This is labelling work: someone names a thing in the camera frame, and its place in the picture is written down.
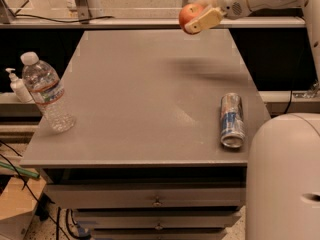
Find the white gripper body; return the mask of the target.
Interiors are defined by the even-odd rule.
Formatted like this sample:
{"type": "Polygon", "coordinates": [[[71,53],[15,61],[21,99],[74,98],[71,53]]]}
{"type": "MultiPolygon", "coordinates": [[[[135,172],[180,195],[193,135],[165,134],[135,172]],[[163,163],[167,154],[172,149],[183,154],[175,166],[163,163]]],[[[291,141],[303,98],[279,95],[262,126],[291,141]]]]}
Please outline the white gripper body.
{"type": "Polygon", "coordinates": [[[218,6],[226,13],[229,19],[243,18],[249,15],[246,0],[218,0],[218,6]]]}

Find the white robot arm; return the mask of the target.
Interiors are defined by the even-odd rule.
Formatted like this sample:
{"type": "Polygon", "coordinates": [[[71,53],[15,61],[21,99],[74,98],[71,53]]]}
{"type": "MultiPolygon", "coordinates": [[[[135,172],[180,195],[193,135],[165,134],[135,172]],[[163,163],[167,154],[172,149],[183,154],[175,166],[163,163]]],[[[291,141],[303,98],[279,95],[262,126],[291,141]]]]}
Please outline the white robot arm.
{"type": "MultiPolygon", "coordinates": [[[[260,9],[303,11],[320,77],[320,0],[197,0],[204,10],[182,22],[190,34],[260,9]]],[[[291,113],[255,134],[247,167],[246,240],[320,240],[320,116],[291,113]]]]}

